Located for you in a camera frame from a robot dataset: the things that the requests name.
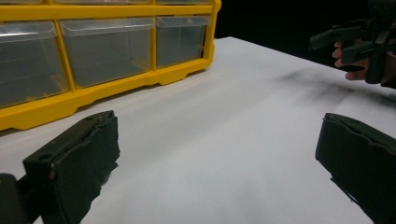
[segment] white table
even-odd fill
[[[327,112],[396,136],[395,91],[235,38],[215,44],[206,71],[1,132],[0,172],[22,177],[28,155],[80,119],[114,110],[120,167],[83,224],[372,223],[315,150]]]

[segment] human hand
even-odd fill
[[[396,43],[396,39],[391,39],[390,44]],[[362,61],[355,62],[353,64],[343,64],[341,61],[343,51],[343,43],[341,41],[335,42],[334,43],[335,50],[332,53],[332,56],[336,59],[334,66],[339,68],[345,65],[356,65],[356,66],[361,66],[363,67],[362,70],[360,71],[354,71],[354,72],[347,72],[346,73],[346,79],[348,80],[364,80],[366,79],[367,75],[367,68],[369,65],[369,60],[365,59]],[[385,65],[384,65],[384,74],[382,76],[381,84],[384,84],[390,80],[393,80],[396,78],[396,55],[394,55],[392,52],[387,52],[387,59],[385,60]]]

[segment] black tool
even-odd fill
[[[396,223],[396,139],[359,120],[328,113],[316,159],[375,224]]]
[[[396,38],[396,1],[369,0],[370,18],[334,25],[329,31],[311,36],[310,50],[323,48],[335,41],[342,41],[343,64],[369,59],[365,81],[369,84],[381,83],[384,75],[387,52],[395,52],[396,45],[390,44]]]
[[[23,160],[19,180],[0,174],[0,223],[78,224],[118,166],[113,111],[82,119]]]

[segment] yellow plastic frame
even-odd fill
[[[54,4],[45,0],[40,5],[0,5],[0,22],[4,21],[54,21],[56,41],[64,64],[69,90],[66,93],[0,109],[0,131],[26,130],[38,125],[62,119],[76,113],[79,107],[96,100],[153,84],[166,85],[185,78],[188,74],[207,68],[214,56],[214,33],[220,0],[210,0],[208,5],[164,6],[150,0],[147,5],[81,6]],[[147,73],[110,81],[104,84],[77,89],[75,87],[64,41],[57,20],[88,18],[125,18],[161,15],[210,15],[206,26],[204,54],[201,59],[156,68],[156,30],[151,30],[151,69]]]

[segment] yellow storage organizer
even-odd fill
[[[220,0],[0,0],[0,131],[207,68]]]

